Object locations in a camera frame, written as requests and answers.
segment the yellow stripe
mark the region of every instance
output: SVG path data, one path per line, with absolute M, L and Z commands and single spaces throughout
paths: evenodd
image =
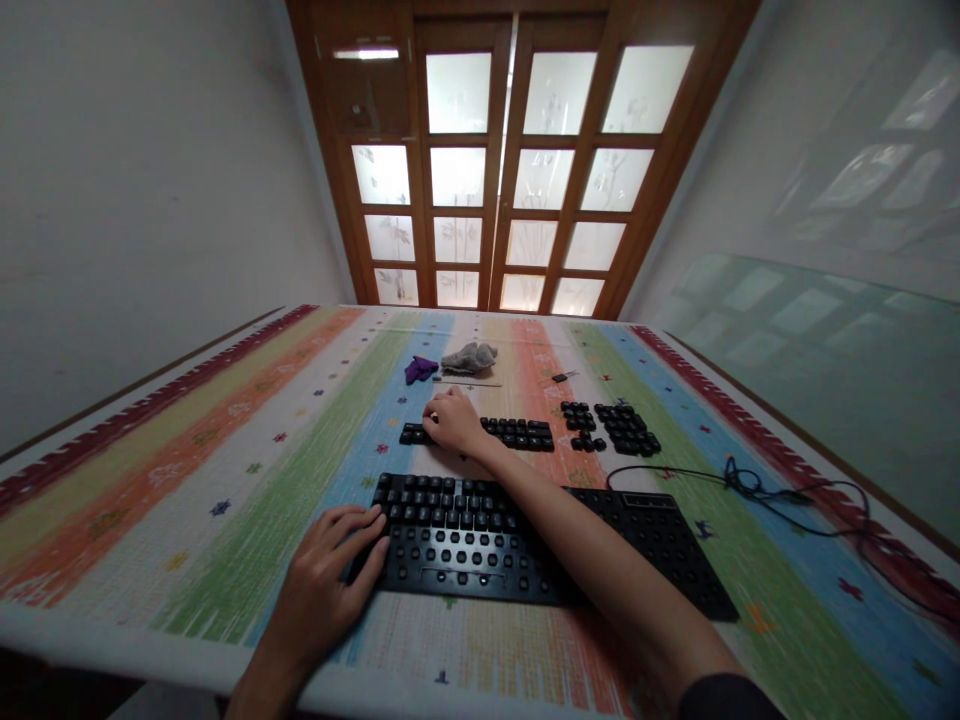
M 80 465 L 35 500 L 10 513 L 0 524 L 0 567 L 43 540 L 68 517 L 113 487 L 127 472 L 149 462 L 167 443 L 243 387 L 254 374 L 315 333 L 337 310 L 320 308 L 310 313 L 263 347 L 187 393 L 157 417 L 111 443 L 105 452 Z

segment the red border pattern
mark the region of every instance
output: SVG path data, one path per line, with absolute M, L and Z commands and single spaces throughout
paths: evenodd
M 796 452 L 765 428 L 756 418 L 734 402 L 723 390 L 708 380 L 697 368 L 664 342 L 656 333 L 645 327 L 631 326 L 631 330 L 657 355 L 660 356 L 686 383 L 696 390 L 714 409 L 724 417 L 737 431 L 773 466 L 793 487 L 801 488 L 827 478 L 811 467 Z M 822 488 L 809 493 L 817 501 L 817 509 L 838 530 L 860 527 L 863 524 L 863 511 L 853 500 L 839 490 Z M 936 570 L 917 557 L 910 548 L 897 540 L 880 523 L 871 520 L 870 529 L 885 541 L 877 543 L 866 541 L 864 552 L 891 579 L 896 579 L 900 587 L 921 600 L 926 605 L 949 615 L 960 617 L 960 600 L 956 590 L 946 580 L 936 576 Z M 851 545 L 854 538 L 848 537 Z M 924 574 L 921 568 L 931 573 Z M 950 627 L 948 632 L 960 640 L 960 630 Z
M 317 309 L 301 305 L 0 483 L 0 518 Z

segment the purple cloth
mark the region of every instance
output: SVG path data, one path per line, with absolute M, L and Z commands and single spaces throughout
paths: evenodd
M 404 370 L 404 373 L 407 376 L 407 385 L 413 385 L 414 381 L 416 380 L 423 382 L 428 377 L 433 375 L 439 367 L 440 366 L 433 360 L 415 357 L 413 362 L 407 365 L 407 369 Z

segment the black sleeve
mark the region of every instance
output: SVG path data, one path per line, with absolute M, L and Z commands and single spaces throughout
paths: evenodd
M 742 675 L 710 675 L 700 678 L 680 698 L 680 720 L 785 720 L 763 694 Z

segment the tablecloth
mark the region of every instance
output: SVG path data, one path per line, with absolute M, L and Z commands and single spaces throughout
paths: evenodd
M 721 471 L 734 456 L 768 488 L 823 479 L 808 461 L 645 327 L 472 311 L 302 306 L 15 471 L 0 484 L 0 641 L 59 662 L 228 692 L 293 550 L 323 510 L 369 504 L 381 472 L 486 477 L 438 448 L 399 444 L 438 389 L 404 383 L 413 356 L 499 348 L 479 413 L 548 420 L 555 482 L 604 487 L 637 460 L 570 447 L 563 400 L 633 405 L 658 464 Z M 571 375 L 564 383 L 550 378 Z M 791 717 L 938 717 L 957 710 L 960 632 L 909 609 L 852 542 L 795 528 L 718 485 L 631 471 L 615 487 L 670 493 L 742 619 L 718 628 Z M 851 498 L 791 507 L 824 530 Z M 881 524 L 874 530 L 899 542 Z M 910 548 L 871 549 L 916 596 L 956 614 Z M 660 693 L 589 609 L 379 593 L 303 697 L 374 716 L 657 716 Z

